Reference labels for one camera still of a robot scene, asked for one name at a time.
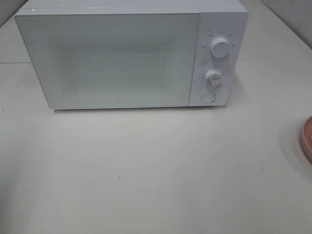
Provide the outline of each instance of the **knob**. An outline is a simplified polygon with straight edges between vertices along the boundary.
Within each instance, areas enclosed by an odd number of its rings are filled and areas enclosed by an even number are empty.
[[[217,37],[210,43],[210,51],[215,58],[223,58],[230,51],[230,41],[225,37]]]
[[[209,70],[205,75],[205,80],[208,85],[217,87],[222,83],[222,73],[217,69]]]

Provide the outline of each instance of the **wall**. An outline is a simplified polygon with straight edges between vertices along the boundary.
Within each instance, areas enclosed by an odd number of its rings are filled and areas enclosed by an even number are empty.
[[[312,0],[262,0],[312,48]]]
[[[22,6],[27,0],[0,0],[0,27]]]

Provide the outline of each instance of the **door release button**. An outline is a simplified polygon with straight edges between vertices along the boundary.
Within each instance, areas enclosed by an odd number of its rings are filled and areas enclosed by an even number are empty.
[[[213,103],[215,101],[216,94],[212,91],[205,92],[201,96],[201,100],[205,103]]]

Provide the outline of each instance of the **control panel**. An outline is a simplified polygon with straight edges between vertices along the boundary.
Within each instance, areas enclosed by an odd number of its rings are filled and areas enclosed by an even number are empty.
[[[190,106],[225,105],[247,12],[200,13]]]

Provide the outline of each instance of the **round button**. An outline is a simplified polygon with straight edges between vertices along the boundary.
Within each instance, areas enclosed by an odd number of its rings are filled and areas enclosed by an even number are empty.
[[[211,54],[215,58],[223,58],[230,51],[230,42],[225,37],[217,37],[210,43]]]
[[[202,96],[201,96],[201,100],[205,103],[212,103],[215,101],[216,95],[214,92],[212,91],[208,91],[205,92]]]
[[[217,87],[222,83],[222,73],[217,69],[209,70],[205,75],[205,80],[208,85]]]

